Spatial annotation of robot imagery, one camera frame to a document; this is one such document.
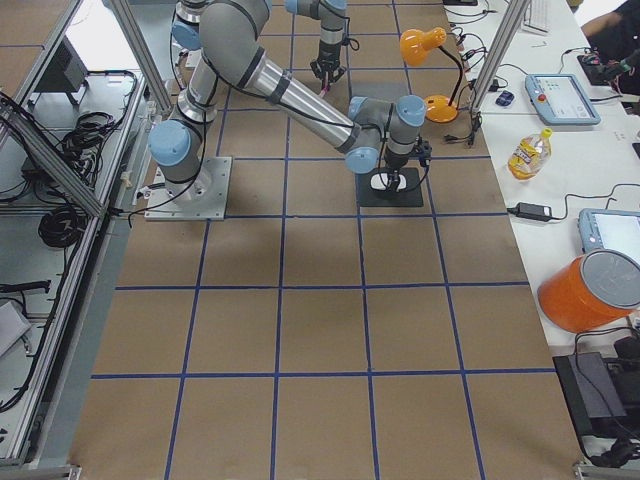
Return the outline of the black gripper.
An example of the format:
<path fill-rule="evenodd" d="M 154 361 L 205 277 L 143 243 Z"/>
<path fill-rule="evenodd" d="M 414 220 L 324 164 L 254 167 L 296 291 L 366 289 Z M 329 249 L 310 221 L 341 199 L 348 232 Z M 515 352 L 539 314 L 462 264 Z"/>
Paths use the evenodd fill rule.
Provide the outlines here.
<path fill-rule="evenodd" d="M 331 83 L 337 82 L 346 73 L 346 68 L 333 60 L 316 59 L 310 62 L 310 67 L 314 76 L 322 82 L 322 88 L 328 87 L 329 90 Z"/>
<path fill-rule="evenodd" d="M 400 152 L 396 144 L 388 144 L 385 147 L 384 167 L 379 171 L 379 180 L 382 190 L 397 192 L 401 188 L 401 173 L 410 159 L 417 159 L 420 166 L 429 169 L 432 156 L 431 144 L 426 140 L 418 139 L 410 145 L 408 152 Z"/>

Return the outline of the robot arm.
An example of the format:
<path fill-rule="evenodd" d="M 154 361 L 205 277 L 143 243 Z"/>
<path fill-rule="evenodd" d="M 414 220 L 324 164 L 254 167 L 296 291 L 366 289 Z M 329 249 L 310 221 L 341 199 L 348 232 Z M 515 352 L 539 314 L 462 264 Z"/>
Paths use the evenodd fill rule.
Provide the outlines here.
<path fill-rule="evenodd" d="M 320 81 L 320 95 L 324 96 L 346 72 L 341 65 L 341 51 L 347 44 L 347 2 L 286 0 L 284 4 L 289 13 L 320 23 L 318 53 L 310 68 Z"/>
<path fill-rule="evenodd" d="M 420 207 L 431 147 L 420 136 L 426 108 L 415 95 L 389 101 L 354 96 L 346 114 L 279 67 L 259 36 L 269 1 L 180 1 L 172 35 L 201 58 L 170 117 L 154 127 L 148 147 L 164 176 L 168 204 L 199 213 L 216 175 L 204 160 L 219 88 L 228 84 L 286 114 L 342 153 L 367 207 Z"/>

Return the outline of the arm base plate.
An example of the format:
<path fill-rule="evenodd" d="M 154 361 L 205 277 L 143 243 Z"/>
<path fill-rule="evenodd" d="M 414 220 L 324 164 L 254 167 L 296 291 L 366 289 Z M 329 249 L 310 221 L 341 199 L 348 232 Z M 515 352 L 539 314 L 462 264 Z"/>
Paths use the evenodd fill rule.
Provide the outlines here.
<path fill-rule="evenodd" d="M 189 190 L 174 199 L 171 193 L 181 192 L 169 184 L 149 194 L 144 216 L 150 221 L 222 221 L 225 218 L 233 158 L 206 157 L 200 176 Z"/>

